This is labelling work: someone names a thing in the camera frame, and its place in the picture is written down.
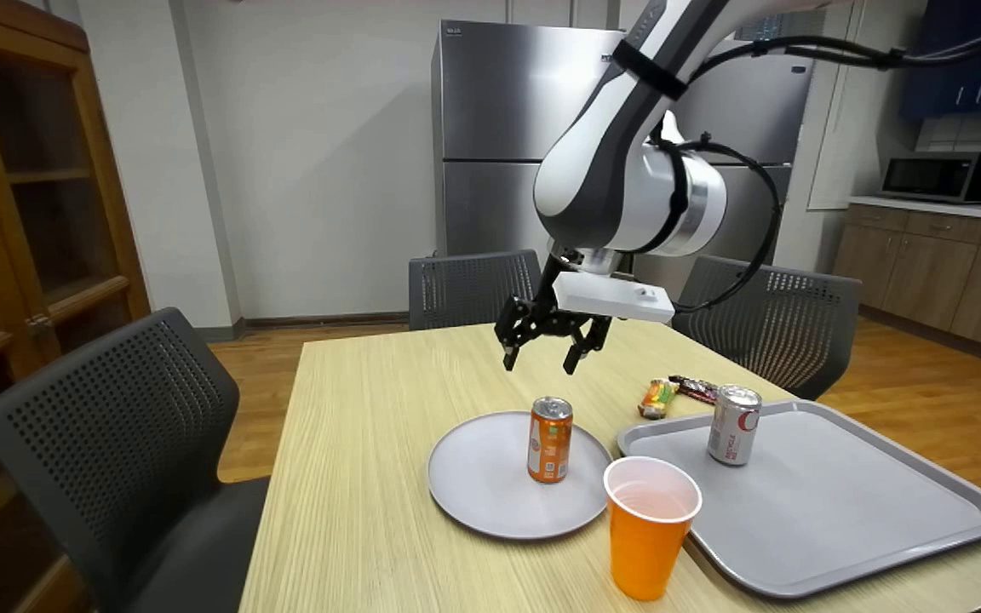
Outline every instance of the aluminum can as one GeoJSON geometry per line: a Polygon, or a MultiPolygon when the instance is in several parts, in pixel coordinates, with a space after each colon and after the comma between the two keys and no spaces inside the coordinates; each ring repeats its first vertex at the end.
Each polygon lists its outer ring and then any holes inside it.
{"type": "Polygon", "coordinates": [[[759,430],[759,396],[749,387],[720,387],[715,421],[708,430],[708,455],[730,465],[743,465],[754,455],[759,430]]]}
{"type": "Polygon", "coordinates": [[[528,430],[528,472],[537,483],[565,480],[573,434],[573,404],[565,398],[545,396],[530,402],[528,430]]]}

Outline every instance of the chair backrest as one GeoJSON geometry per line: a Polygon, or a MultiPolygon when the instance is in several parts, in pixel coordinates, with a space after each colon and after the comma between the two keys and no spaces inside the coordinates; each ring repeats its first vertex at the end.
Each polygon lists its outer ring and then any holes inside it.
{"type": "MultiPolygon", "coordinates": [[[[682,303],[705,303],[743,272],[747,261],[698,256],[682,303]]],[[[857,280],[762,264],[732,300],[678,313],[673,329],[799,398],[818,398],[849,369],[857,288],[857,280]]]]}
{"type": "Polygon", "coordinates": [[[497,321],[512,294],[530,300],[535,253],[430,256],[407,261],[407,325],[497,321]]]}
{"type": "Polygon", "coordinates": [[[161,308],[0,396],[0,462],[51,526],[102,609],[191,501],[218,487],[237,387],[161,308]]]}

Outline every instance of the stainless steel refrigerator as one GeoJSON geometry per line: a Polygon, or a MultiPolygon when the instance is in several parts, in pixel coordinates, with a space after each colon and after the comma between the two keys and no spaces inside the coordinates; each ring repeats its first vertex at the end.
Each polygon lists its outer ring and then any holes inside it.
{"type": "MultiPolygon", "coordinates": [[[[537,249],[537,159],[575,120],[620,29],[443,19],[436,83],[436,253],[537,249]]],[[[673,106],[687,139],[708,134],[759,159],[780,194],[790,184],[812,62],[765,53],[708,70],[673,106]]],[[[739,164],[713,156],[730,186],[722,232],[705,253],[749,256],[765,229],[765,189],[739,164]]],[[[640,257],[637,276],[673,288],[690,261],[640,257]]]]}

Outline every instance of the gray tray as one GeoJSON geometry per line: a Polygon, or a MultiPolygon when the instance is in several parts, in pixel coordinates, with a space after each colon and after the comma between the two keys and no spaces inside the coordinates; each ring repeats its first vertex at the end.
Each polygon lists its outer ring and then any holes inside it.
{"type": "Polygon", "coordinates": [[[620,432],[700,487],[690,537],[739,587],[805,600],[981,537],[981,490],[813,402],[765,404],[747,465],[705,451],[708,414],[620,432]]]}

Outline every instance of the wooden table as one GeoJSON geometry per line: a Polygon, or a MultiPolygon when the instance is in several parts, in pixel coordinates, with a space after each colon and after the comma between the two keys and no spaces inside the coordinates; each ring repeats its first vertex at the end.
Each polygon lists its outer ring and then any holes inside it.
{"type": "MultiPolygon", "coordinates": [[[[242,609],[633,609],[610,583],[607,521],[513,543],[452,525],[430,498],[431,446],[461,421],[565,396],[607,450],[637,421],[653,375],[694,375],[787,398],[775,385],[653,322],[613,322],[610,345],[562,375],[565,340],[535,340],[501,369],[490,325],[315,340],[302,347],[242,609]]],[[[673,414],[705,404],[678,398],[673,414]]],[[[661,609],[971,609],[981,543],[805,604],[765,604],[698,549],[678,559],[661,609]]]]}

